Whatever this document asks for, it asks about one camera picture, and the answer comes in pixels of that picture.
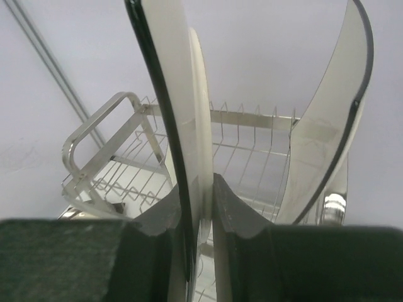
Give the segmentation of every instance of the metal dish rack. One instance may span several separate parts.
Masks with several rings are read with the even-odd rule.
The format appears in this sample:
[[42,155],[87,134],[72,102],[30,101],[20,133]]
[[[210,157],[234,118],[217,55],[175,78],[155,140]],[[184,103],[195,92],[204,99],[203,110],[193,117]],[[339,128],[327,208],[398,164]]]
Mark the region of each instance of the metal dish rack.
[[[124,100],[133,115],[82,168],[74,161],[77,145]],[[214,170],[232,190],[266,219],[275,221],[287,182],[290,136],[298,122],[278,116],[228,109],[210,103]],[[70,175],[63,195],[71,204],[60,219],[135,218],[172,189],[165,166],[167,136],[156,100],[142,101],[130,92],[113,96],[66,141],[63,161]],[[304,223],[318,224],[323,206],[317,203]],[[200,245],[194,301],[215,301],[212,233]]]

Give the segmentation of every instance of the dish rack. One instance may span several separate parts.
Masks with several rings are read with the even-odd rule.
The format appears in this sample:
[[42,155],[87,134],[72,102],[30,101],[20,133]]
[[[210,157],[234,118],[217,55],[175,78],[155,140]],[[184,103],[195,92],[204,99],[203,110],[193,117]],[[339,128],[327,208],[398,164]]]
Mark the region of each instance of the dish rack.
[[[133,114],[80,168],[75,161],[77,146],[90,140],[91,132],[126,99]],[[295,110],[290,116],[278,116],[276,109],[265,115],[259,106],[253,113],[243,105],[235,111],[227,103],[217,108],[210,103],[214,171],[245,203],[275,221],[287,182],[292,128],[299,121]],[[63,161],[70,174],[62,192],[71,207],[60,219],[139,216],[172,189],[165,165],[167,148],[157,101],[119,92],[64,145]],[[320,223],[324,208],[317,202],[303,223]],[[200,253],[194,301],[215,301],[212,232],[200,245]]]

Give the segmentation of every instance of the white background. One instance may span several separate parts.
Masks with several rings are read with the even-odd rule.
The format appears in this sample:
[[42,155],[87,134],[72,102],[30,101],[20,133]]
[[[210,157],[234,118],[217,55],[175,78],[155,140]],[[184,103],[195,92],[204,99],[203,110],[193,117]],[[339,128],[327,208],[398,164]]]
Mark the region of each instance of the white background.
[[[25,0],[93,113],[118,91],[154,92],[122,0]],[[363,0],[375,62],[349,155],[346,223],[403,228],[403,29],[400,0]],[[319,85],[343,22],[346,0],[184,0],[199,34],[214,104],[301,115]],[[79,126],[73,110],[0,2],[0,218],[57,216],[66,203],[60,150]]]

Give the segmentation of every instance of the wire grid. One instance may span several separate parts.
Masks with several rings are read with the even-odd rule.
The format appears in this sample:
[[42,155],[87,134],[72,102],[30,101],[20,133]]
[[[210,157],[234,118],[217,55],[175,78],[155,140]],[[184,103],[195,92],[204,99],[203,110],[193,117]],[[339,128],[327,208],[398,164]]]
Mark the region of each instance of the wire grid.
[[[142,102],[152,105],[156,100],[145,98]],[[229,112],[226,103],[220,107],[219,112]],[[243,105],[236,112],[237,116],[242,116]],[[254,115],[256,119],[261,115],[259,106]],[[276,109],[272,116],[277,116]],[[76,199],[91,202],[91,198],[98,196],[112,204],[121,203],[125,209],[123,214],[134,218],[170,192],[172,185],[164,166],[168,142],[163,121],[154,114],[148,116],[148,119],[152,133],[164,152],[162,160],[157,160],[145,131],[139,127],[119,148],[116,156],[106,163],[104,169],[89,181],[89,189],[82,190],[79,184],[75,187]],[[214,171],[224,176],[238,197],[271,221],[275,220],[284,195],[291,133],[291,128],[288,131],[273,128],[275,125],[272,125],[272,129],[240,126],[238,123],[227,125],[222,119],[212,123]],[[85,213],[74,212],[70,215],[73,219],[87,218]],[[204,244],[213,246],[212,232]],[[213,257],[201,254],[193,301],[215,300]]]

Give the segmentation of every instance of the wire rack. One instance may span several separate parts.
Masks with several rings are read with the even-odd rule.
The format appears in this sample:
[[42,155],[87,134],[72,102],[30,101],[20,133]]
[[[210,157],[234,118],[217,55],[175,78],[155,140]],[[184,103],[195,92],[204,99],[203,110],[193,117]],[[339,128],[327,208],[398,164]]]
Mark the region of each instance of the wire rack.
[[[110,150],[113,155],[96,154],[97,169],[86,164],[70,171],[63,181],[63,194],[72,207],[60,219],[105,217],[101,211],[86,211],[102,201],[115,208],[114,215],[134,218],[172,189],[165,166],[168,141],[157,102],[145,98],[132,105],[135,113],[130,118],[141,118],[132,123],[116,150]],[[290,135],[298,121],[295,111],[284,117],[278,116],[276,109],[271,115],[264,115],[259,106],[248,113],[243,105],[231,111],[226,103],[219,109],[210,103],[210,112],[215,172],[224,176],[244,202],[275,221],[287,180]],[[86,129],[88,137],[95,126],[84,125],[82,129]],[[317,223],[320,209],[319,204],[312,208],[304,223],[308,223],[309,216]],[[194,301],[215,301],[212,232],[207,242],[200,245],[200,253]]]

